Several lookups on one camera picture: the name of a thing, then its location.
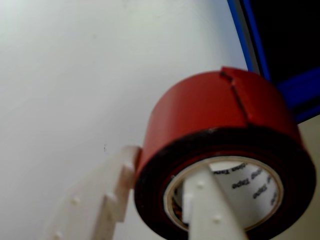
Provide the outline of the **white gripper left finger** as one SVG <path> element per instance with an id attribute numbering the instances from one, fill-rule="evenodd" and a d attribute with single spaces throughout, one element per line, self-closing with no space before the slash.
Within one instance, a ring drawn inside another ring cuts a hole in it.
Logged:
<path id="1" fill-rule="evenodd" d="M 111 240 L 125 220 L 141 148 L 125 146 L 75 183 L 43 231 L 45 240 Z"/>

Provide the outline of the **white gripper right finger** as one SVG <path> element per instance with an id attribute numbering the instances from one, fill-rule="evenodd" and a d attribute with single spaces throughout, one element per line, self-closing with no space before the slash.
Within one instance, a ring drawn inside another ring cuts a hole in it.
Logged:
<path id="1" fill-rule="evenodd" d="M 183 181 L 182 219 L 189 240 L 247 240 L 228 199 L 208 166 Z"/>

